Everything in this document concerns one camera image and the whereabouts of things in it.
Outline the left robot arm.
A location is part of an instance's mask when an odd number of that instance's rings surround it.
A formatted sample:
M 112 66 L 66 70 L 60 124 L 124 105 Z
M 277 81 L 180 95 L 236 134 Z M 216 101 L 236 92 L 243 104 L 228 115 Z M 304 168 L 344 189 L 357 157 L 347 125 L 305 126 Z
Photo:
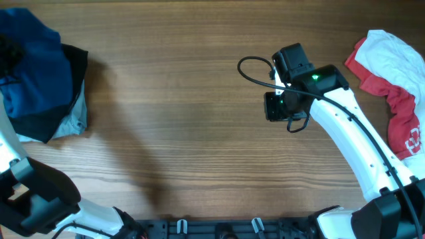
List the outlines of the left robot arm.
M 62 171 L 28 156 L 1 108 L 1 225 L 30 237 L 64 231 L 77 238 L 147 238 L 128 213 L 80 196 Z

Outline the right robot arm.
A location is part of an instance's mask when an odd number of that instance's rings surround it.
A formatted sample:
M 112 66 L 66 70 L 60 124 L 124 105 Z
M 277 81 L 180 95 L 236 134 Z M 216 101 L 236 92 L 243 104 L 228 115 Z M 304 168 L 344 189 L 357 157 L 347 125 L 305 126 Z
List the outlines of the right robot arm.
M 272 56 L 275 90 L 265 95 L 269 121 L 315 120 L 334 141 L 361 187 L 366 205 L 336 206 L 313 216 L 318 238 L 419 238 L 424 232 L 424 179 L 389 149 L 361 111 L 334 65 L 315 68 L 301 44 Z

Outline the blue polo shirt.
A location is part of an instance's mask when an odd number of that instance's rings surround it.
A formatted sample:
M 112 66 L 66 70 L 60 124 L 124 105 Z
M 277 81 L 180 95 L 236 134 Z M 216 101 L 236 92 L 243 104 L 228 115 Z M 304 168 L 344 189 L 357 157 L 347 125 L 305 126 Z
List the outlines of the blue polo shirt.
M 24 50 L 13 75 L 1 78 L 7 115 L 19 118 L 69 104 L 72 73 L 59 33 L 28 9 L 11 8 L 1 10 L 1 35 Z

